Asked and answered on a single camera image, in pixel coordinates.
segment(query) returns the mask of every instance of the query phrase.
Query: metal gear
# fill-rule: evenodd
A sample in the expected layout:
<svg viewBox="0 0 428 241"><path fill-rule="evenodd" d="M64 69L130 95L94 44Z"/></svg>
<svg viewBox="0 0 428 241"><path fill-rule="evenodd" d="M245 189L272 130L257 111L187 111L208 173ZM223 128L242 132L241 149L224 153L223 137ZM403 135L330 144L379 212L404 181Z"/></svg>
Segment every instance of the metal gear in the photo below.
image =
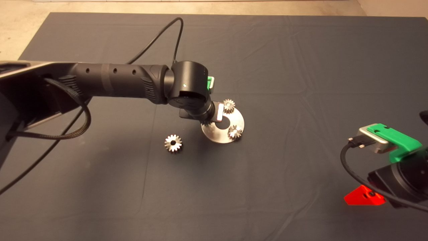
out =
<svg viewBox="0 0 428 241"><path fill-rule="evenodd" d="M224 104L224 113L230 114L235 110L235 102L231 99L225 99Z"/></svg>
<svg viewBox="0 0 428 241"><path fill-rule="evenodd" d="M242 135L242 128L237 125L233 125L229 127L229 131L227 132L227 135L229 136L229 138L233 140L240 138Z"/></svg>
<svg viewBox="0 0 428 241"><path fill-rule="evenodd" d="M165 148L171 152L175 153L180 150L183 142L181 138L177 135L170 135L165 139Z"/></svg>
<svg viewBox="0 0 428 241"><path fill-rule="evenodd" d="M211 123L212 123L212 121L209 121L209 120L202 120L200 122L201 122L201 125L206 126L206 127L211 125Z"/></svg>

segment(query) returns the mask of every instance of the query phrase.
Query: dark gray tablecloth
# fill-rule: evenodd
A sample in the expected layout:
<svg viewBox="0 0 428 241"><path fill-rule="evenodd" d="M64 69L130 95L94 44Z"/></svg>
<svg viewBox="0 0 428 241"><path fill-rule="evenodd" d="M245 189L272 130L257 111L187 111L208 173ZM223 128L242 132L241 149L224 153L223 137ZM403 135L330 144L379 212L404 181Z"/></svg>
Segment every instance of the dark gray tablecloth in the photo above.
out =
<svg viewBox="0 0 428 241"><path fill-rule="evenodd" d="M123 63L174 17L52 13L21 59ZM428 143L425 18L182 17L177 59L204 64L212 99L237 103L241 141L210 142L171 106L94 98L87 133L0 197L0 240L428 239L427 214L347 206L359 185L339 161L346 138L372 123ZM170 64L177 32L137 63ZM74 114L34 131L59 133ZM178 155L164 149L171 134L183 138ZM49 144L18 139L1 185ZM366 176L388 157L352 150L349 161Z"/></svg>

